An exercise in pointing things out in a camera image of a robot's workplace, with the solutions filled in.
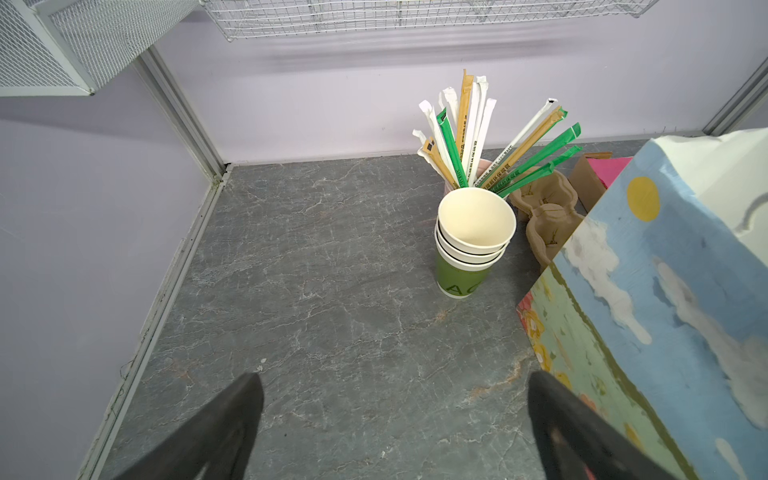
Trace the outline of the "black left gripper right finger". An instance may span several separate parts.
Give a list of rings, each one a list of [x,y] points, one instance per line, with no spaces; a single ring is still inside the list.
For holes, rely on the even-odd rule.
[[[529,375],[536,447],[547,479],[670,479],[553,375]]]

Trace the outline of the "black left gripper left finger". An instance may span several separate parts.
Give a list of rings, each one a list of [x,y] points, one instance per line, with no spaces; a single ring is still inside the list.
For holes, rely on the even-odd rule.
[[[264,407],[260,376],[245,373],[120,479],[242,479]]]

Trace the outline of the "green white paper bag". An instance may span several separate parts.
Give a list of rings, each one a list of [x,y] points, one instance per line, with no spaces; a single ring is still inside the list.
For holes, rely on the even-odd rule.
[[[647,142],[517,307],[541,368],[669,473],[767,475],[767,132]]]

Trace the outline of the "paper cups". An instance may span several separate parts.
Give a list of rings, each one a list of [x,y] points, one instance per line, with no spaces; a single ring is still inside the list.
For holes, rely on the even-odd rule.
[[[497,194],[476,187],[447,193],[433,231],[442,292],[456,299],[473,294],[502,258],[516,228],[515,213]]]

